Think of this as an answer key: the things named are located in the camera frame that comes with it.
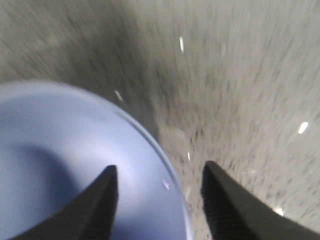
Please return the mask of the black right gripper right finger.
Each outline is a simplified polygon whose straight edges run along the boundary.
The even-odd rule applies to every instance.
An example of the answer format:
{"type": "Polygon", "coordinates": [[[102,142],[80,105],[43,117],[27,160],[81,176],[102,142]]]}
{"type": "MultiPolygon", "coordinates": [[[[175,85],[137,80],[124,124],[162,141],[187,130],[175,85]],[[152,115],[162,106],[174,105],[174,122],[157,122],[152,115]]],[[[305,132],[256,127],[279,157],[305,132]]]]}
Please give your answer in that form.
{"type": "Polygon", "coordinates": [[[270,207],[238,184],[218,164],[202,172],[203,211],[215,240],[318,240],[320,235],[270,207]]]}

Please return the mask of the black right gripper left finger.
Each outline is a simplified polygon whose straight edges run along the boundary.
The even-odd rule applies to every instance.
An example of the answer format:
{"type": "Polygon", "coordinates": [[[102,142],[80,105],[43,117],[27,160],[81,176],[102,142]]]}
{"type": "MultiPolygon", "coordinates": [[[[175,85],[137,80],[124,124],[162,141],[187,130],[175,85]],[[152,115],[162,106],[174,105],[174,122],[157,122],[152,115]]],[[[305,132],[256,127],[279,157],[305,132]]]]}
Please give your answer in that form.
{"type": "Polygon", "coordinates": [[[109,240],[117,205],[117,167],[109,165],[68,205],[13,239],[109,240]]]}

